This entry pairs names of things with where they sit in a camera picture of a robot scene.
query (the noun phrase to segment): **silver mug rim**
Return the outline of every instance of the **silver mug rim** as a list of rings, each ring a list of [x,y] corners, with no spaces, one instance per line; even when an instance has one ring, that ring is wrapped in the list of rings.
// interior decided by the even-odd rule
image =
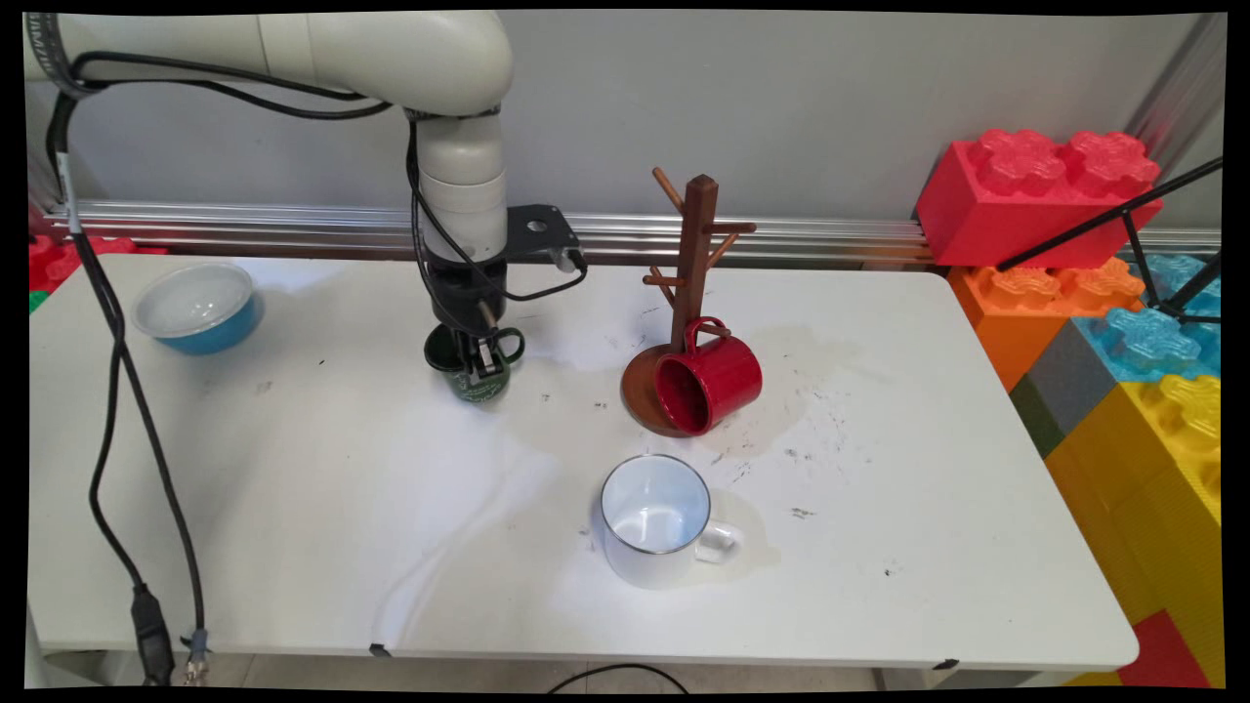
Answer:
[[[680,547],[674,547],[672,549],[665,549],[662,552],[655,552],[655,550],[651,550],[651,549],[642,549],[641,547],[635,547],[634,544],[630,544],[624,537],[616,534],[616,529],[614,529],[612,524],[610,522],[608,522],[608,513],[604,510],[604,490],[608,488],[608,482],[610,482],[612,479],[612,477],[616,475],[616,469],[624,467],[625,464],[628,464],[628,463],[630,463],[630,462],[632,462],[635,459],[645,459],[648,457],[664,457],[665,459],[672,459],[674,462],[681,464],[682,467],[685,467],[686,469],[689,469],[690,473],[695,474],[695,478],[699,479],[699,485],[701,485],[704,488],[704,494],[708,497],[708,514],[704,517],[704,524],[700,525],[699,532],[696,532],[695,535],[691,537],[690,540],[686,542],[685,544],[682,544]],[[616,464],[615,467],[612,467],[612,470],[608,472],[608,478],[604,479],[602,485],[599,487],[599,517],[600,517],[600,519],[604,520],[604,527],[608,528],[608,532],[611,533],[611,535],[615,537],[616,540],[620,542],[621,544],[624,544],[625,547],[629,547],[630,549],[632,549],[635,552],[640,552],[642,554],[655,554],[655,555],[672,554],[674,552],[681,552],[686,547],[690,547],[691,544],[694,544],[695,542],[698,542],[699,538],[702,537],[704,530],[708,529],[708,523],[711,522],[711,490],[708,489],[708,482],[705,482],[702,479],[702,475],[700,475],[699,472],[696,472],[694,467],[691,467],[690,464],[685,463],[684,460],[674,457],[672,454],[635,454],[634,457],[630,457],[629,459],[625,459],[620,464]]]

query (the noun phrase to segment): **white table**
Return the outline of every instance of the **white table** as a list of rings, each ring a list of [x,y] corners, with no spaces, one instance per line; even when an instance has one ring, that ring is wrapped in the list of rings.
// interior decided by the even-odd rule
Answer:
[[[110,255],[130,305],[202,258]],[[410,263],[236,259],[266,305],[239,346],[128,339],[200,558],[218,652],[580,657],[1108,670],[1136,640],[946,283],[718,269],[708,314],[755,350],[760,399],[698,439],[621,405],[668,338],[641,268],[511,304],[506,394],[452,398]],[[512,266],[515,291],[562,274]],[[30,607],[46,647],[134,648],[130,588],[86,489],[110,341],[82,271],[30,319]],[[172,519],[129,388],[101,500],[191,622]],[[644,452],[684,458],[749,542],[664,592],[621,582],[592,505]]]

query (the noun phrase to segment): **mug handle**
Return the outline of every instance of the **mug handle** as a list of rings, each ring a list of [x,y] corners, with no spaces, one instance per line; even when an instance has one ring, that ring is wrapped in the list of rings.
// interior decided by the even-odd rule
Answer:
[[[699,334],[699,325],[704,323],[712,323],[720,329],[725,329],[725,323],[716,318],[695,318],[686,323],[686,352],[695,350],[695,336]]]
[[[521,330],[519,330],[519,329],[516,329],[514,326],[510,326],[510,328],[504,328],[504,329],[499,330],[499,334],[495,335],[495,339],[498,341],[498,340],[500,340],[500,339],[502,339],[505,336],[515,336],[516,338],[516,352],[514,352],[511,357],[504,357],[505,362],[508,362],[509,364],[515,364],[516,360],[521,358],[521,354],[525,353],[525,335],[521,334]]]
[[[720,520],[708,520],[708,527],[695,543],[695,559],[709,564],[729,563],[742,550],[742,530]]]

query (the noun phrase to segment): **blue bowl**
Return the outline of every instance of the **blue bowl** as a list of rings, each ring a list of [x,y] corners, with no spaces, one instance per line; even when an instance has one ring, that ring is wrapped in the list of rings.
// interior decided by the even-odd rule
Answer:
[[[184,354],[229,349],[256,329],[261,305],[251,276],[234,264],[198,264],[154,280],[131,319],[140,331]]]

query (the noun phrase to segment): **round wooden base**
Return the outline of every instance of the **round wooden base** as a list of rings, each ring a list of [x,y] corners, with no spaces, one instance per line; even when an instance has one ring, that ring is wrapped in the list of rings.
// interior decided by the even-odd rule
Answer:
[[[621,374],[621,400],[638,424],[655,434],[691,437],[669,420],[669,417],[664,414],[664,408],[660,407],[660,399],[655,395],[655,363],[668,353],[669,345],[661,344],[634,357],[634,360],[625,367],[625,373]]]

